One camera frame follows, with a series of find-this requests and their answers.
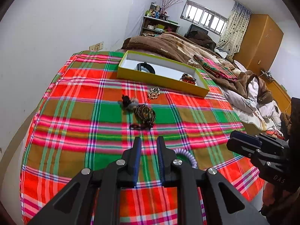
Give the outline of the red green plaid cloth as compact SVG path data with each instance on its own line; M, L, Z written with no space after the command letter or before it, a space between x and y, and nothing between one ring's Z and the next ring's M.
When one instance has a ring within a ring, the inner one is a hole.
M201 72L209 92L201 98L117 78L121 52L71 56L42 97L29 127L20 173L22 220L27 224L83 168L98 170L142 140L137 187L121 192L121 224L176 224L177 193L159 179L156 139L187 149L202 170L214 167L249 201L263 180L247 158L226 147L244 129L220 88Z

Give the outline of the black monitor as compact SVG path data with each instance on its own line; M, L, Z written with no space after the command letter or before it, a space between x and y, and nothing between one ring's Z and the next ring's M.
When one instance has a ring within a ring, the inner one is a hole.
M209 31L203 29L202 27L198 26L197 24L191 24L186 34L192 32L192 31L202 32L202 33L205 33L206 35L209 33Z

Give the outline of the brown fleece blanket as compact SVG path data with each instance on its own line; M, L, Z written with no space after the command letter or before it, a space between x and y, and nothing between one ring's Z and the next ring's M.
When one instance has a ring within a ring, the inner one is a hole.
M230 68L232 73L235 69L232 62L221 58L211 50L201 47L176 33L164 33L157 37L135 36L127 38L124 40L121 48L123 50L143 50L155 53L162 57L205 70L198 62L194 61L193 56L197 54ZM214 83L231 90L246 99L248 98L248 84L256 78L259 85L257 102L267 104L273 101L272 93L267 88L266 83L252 71L238 73L235 75L237 76L237 80L234 82L223 78L216 78L208 71L206 72Z

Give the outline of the dried branch bouquet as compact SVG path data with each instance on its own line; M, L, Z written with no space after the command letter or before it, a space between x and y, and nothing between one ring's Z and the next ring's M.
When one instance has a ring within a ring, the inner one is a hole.
M182 0L162 0L161 14L165 15L168 8L180 3L182 3Z

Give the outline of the white crumpled bedding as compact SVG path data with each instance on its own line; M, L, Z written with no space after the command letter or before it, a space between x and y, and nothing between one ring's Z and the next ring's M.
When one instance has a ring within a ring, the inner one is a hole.
M240 121L254 126L260 131L276 131L281 133L281 111L273 100L267 104L258 103L258 80L254 78L248 84L248 98L228 90L221 89L227 101L232 105Z

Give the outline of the patterned curtain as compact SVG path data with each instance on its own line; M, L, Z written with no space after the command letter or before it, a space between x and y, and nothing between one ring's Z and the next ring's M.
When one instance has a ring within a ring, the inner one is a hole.
M216 45L218 50L227 52L229 56L239 52L251 14L251 11L242 4L237 1L234 3L225 29Z

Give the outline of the yellow-green shallow box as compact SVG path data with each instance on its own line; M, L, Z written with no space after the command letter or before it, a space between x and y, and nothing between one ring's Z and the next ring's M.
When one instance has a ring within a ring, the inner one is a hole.
M140 62L150 64L156 74L136 71L135 67ZM183 73L194 77L196 84L180 81ZM117 69L117 78L170 88L203 98L209 93L209 87L202 77L200 69L175 60L131 50L127 51L121 59Z

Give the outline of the wooden shelf unit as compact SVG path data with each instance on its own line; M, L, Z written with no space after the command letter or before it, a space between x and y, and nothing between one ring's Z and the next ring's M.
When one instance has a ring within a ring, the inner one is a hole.
M177 33L180 25L154 17L143 16L140 36L157 37L166 32Z

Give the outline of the wooden wardrobe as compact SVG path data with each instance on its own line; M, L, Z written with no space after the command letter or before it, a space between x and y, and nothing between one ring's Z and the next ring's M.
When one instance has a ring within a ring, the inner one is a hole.
M252 14L239 52L233 57L256 75L270 69L284 33L269 15Z

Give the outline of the wooden bedside cabinet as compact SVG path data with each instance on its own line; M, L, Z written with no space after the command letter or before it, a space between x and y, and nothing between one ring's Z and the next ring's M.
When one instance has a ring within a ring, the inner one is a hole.
M285 89L275 79L269 78L267 74L261 74L260 78L265 81L281 112L291 114L291 97Z

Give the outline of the beige wall sockets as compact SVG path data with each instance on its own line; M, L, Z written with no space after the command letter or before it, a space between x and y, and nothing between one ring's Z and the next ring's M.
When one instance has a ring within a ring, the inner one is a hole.
M91 46L89 46L89 50L90 51L100 51L103 49L103 45L104 45L103 42L97 43L95 45L91 45Z

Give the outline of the red bead hair clip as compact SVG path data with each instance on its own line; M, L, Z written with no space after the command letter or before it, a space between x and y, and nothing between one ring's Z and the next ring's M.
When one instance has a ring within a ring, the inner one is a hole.
M185 83L189 83L189 84L196 84L196 79L190 75L188 75L187 73L183 73L183 75L180 78L180 81L185 82Z

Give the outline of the barred window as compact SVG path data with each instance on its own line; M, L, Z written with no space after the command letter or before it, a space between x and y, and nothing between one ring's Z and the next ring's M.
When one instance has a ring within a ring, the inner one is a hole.
M221 14L190 0L184 5L181 19L208 29L218 36L224 32L228 20Z

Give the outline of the dark brown pillow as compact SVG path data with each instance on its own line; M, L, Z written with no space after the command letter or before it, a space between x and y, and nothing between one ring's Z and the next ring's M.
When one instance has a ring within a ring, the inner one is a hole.
M185 34L184 37L211 51L214 51L216 48L216 43L211 39L211 37L202 31L190 31Z

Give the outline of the folded plaid cloth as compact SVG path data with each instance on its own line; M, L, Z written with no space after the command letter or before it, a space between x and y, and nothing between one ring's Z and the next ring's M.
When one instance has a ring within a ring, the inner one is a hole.
M198 62L206 71L214 75L216 78L223 78L228 81L234 82L237 76L230 70L230 68L218 64L210 59L195 54L193 56L195 62Z

